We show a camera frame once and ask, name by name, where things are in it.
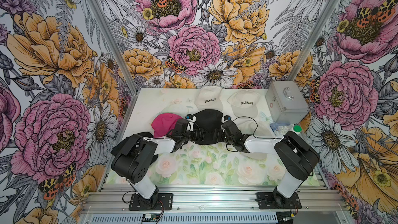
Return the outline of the pink cap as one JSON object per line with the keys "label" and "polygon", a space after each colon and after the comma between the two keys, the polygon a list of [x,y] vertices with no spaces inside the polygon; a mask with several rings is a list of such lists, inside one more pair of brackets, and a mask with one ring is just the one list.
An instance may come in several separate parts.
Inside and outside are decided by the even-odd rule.
{"label": "pink cap", "polygon": [[166,136],[167,133],[175,128],[176,122],[181,119],[179,115],[172,113],[160,114],[151,123],[154,130],[153,137],[161,138]]}

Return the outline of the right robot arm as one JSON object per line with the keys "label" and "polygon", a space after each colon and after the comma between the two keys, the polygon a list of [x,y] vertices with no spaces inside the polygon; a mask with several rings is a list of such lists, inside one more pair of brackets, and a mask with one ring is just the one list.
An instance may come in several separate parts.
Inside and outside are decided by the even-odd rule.
{"label": "right robot arm", "polygon": [[278,156],[286,173],[274,189],[271,201],[282,205],[293,201],[296,190],[320,161],[319,153],[300,136],[301,131],[302,128],[295,125],[282,138],[256,138],[253,134],[242,134],[233,121],[227,120],[212,137],[233,146],[238,152]]}

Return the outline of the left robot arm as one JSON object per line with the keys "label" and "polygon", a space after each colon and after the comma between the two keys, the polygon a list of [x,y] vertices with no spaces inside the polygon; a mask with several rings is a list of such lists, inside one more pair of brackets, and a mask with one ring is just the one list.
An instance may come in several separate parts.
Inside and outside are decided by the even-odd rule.
{"label": "left robot arm", "polygon": [[186,119],[178,119],[174,129],[160,138],[146,137],[146,133],[134,134],[112,149],[111,169],[129,182],[139,200],[154,206],[159,190],[147,175],[154,157],[176,152],[188,142],[200,142],[203,134],[195,122]]}

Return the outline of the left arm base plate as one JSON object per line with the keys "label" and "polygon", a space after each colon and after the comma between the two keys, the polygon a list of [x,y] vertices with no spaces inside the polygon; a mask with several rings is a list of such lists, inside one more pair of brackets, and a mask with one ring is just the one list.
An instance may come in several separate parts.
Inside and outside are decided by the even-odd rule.
{"label": "left arm base plate", "polygon": [[129,202],[130,211],[170,211],[173,205],[173,194],[157,193],[150,199],[133,194]]}

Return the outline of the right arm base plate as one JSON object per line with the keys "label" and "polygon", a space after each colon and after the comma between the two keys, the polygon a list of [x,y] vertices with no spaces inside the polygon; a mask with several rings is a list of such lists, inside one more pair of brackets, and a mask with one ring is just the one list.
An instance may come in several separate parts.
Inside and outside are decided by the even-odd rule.
{"label": "right arm base plate", "polygon": [[296,192],[290,198],[285,198],[277,191],[257,192],[256,197],[259,209],[298,210],[302,208],[301,200]]}

